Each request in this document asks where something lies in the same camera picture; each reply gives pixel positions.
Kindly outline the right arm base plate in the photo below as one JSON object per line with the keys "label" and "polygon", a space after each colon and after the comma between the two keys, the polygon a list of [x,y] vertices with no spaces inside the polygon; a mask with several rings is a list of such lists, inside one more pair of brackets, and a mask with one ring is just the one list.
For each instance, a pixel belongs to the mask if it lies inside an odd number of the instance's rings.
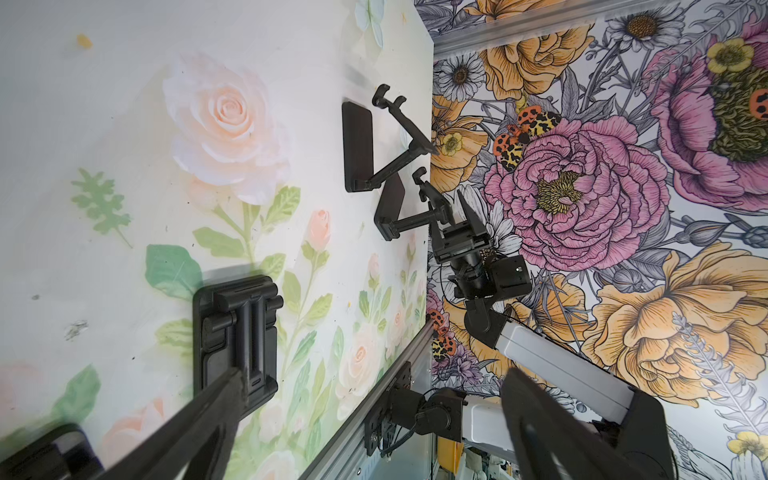
{"label": "right arm base plate", "polygon": [[397,441],[400,425],[394,419],[396,397],[401,391],[411,390],[411,366],[410,361],[403,364],[363,421],[363,444],[368,456],[386,451]]}

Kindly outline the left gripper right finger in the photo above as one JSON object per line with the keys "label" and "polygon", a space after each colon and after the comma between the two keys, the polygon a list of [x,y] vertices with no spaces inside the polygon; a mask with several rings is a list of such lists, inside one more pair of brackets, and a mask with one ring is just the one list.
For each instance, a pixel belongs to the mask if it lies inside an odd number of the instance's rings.
{"label": "left gripper right finger", "polygon": [[591,433],[527,375],[511,369],[502,409],[524,479],[651,479],[616,448]]}

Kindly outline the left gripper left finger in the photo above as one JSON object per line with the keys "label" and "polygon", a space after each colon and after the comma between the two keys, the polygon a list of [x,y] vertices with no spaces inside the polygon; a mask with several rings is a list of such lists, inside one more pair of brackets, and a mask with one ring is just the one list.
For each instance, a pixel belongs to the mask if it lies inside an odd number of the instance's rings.
{"label": "left gripper left finger", "polygon": [[242,372],[230,368],[103,479],[222,479],[244,407]]}

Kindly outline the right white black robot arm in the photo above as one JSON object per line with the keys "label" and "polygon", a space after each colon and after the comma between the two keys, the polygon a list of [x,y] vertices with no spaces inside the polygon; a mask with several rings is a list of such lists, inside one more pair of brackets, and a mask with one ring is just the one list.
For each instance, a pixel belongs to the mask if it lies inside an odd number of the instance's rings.
{"label": "right white black robot arm", "polygon": [[470,337],[513,361],[500,388],[501,411],[481,433],[508,431],[492,445],[511,450],[524,479],[674,479],[664,410],[648,394],[536,333],[495,304],[531,293],[522,257],[483,259],[490,236],[466,201],[464,221],[431,185],[425,224],[435,260],[449,265]]}

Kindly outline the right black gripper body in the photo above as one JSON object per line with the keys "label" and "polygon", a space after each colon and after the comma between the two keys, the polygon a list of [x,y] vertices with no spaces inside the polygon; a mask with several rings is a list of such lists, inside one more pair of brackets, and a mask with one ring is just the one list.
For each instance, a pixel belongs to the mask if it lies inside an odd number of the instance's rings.
{"label": "right black gripper body", "polygon": [[456,300],[507,300],[532,292],[533,284],[521,256],[487,260],[485,236],[432,237],[431,248]]}

